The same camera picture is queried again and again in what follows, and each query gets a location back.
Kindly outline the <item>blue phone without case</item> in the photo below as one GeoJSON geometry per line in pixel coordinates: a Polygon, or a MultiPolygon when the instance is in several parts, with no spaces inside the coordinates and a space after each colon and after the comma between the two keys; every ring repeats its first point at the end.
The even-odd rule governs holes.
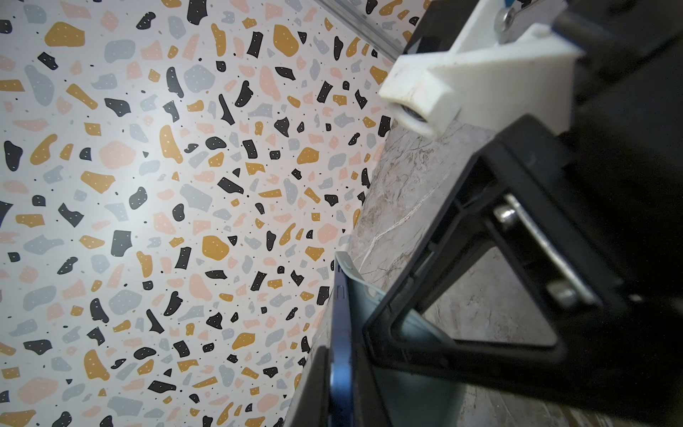
{"type": "Polygon", "coordinates": [[[330,314],[329,426],[353,426],[353,344],[348,278],[335,263],[334,283],[328,300],[330,314]]]}

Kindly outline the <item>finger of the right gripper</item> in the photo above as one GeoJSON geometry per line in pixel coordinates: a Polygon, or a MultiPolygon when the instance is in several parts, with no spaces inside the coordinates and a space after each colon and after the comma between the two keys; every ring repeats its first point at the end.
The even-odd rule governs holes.
{"type": "Polygon", "coordinates": [[[617,324],[624,274],[599,251],[587,206],[565,176],[571,150],[524,116],[475,152],[407,268],[389,291],[391,318],[427,311],[497,250],[555,334],[552,344],[453,339],[418,347],[454,380],[524,393],[624,391],[630,361],[617,324]]]}

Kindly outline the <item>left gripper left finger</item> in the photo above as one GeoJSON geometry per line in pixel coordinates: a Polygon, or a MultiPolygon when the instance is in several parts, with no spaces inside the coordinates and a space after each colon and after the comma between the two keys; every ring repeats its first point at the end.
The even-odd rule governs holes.
{"type": "Polygon", "coordinates": [[[286,426],[323,427],[328,425],[330,362],[326,346],[311,354],[287,412],[286,426]]]}

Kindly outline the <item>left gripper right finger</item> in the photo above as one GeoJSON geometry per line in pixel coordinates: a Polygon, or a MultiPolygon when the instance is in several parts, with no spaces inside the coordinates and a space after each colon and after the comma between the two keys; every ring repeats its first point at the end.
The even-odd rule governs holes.
{"type": "Polygon", "coordinates": [[[365,352],[353,352],[352,395],[354,425],[390,427],[387,410],[365,352]]]}

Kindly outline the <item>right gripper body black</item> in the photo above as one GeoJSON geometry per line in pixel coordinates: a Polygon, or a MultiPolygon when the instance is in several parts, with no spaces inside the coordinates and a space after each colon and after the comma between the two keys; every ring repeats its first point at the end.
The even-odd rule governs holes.
{"type": "Polygon", "coordinates": [[[584,52],[573,125],[576,176],[623,251],[627,334],[653,379],[638,401],[682,423],[682,4],[572,1],[555,32],[584,52]]]}

